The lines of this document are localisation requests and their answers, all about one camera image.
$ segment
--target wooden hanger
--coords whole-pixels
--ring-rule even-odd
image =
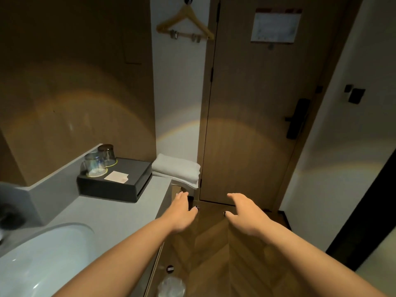
[[[189,19],[191,22],[193,22],[204,33],[204,35],[188,34],[188,33],[177,32],[174,30],[169,30],[171,26],[181,22],[184,19]],[[178,35],[191,38],[193,41],[195,40],[195,38],[198,38],[198,42],[200,41],[201,37],[205,39],[215,38],[215,35],[196,17],[190,5],[184,5],[174,17],[157,25],[157,32],[171,34],[171,37],[175,39],[177,39]]]

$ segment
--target forearm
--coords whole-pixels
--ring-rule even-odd
[[[261,239],[274,245],[319,296],[385,296],[337,260],[282,225],[273,223],[270,230],[260,231]]]
[[[82,270],[54,297],[125,297],[171,233],[166,219],[156,219],[108,250]]]

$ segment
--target white sink basin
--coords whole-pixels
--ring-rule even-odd
[[[95,258],[88,227],[49,230],[0,258],[0,296],[50,297]]]

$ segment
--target door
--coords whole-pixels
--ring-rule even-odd
[[[201,200],[240,192],[272,208],[296,142],[285,117],[313,97],[347,2],[221,0]],[[294,43],[251,42],[256,11],[301,9]]]

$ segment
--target plastic bag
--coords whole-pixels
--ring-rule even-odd
[[[183,297],[186,285],[177,277],[166,276],[158,285],[158,297]]]

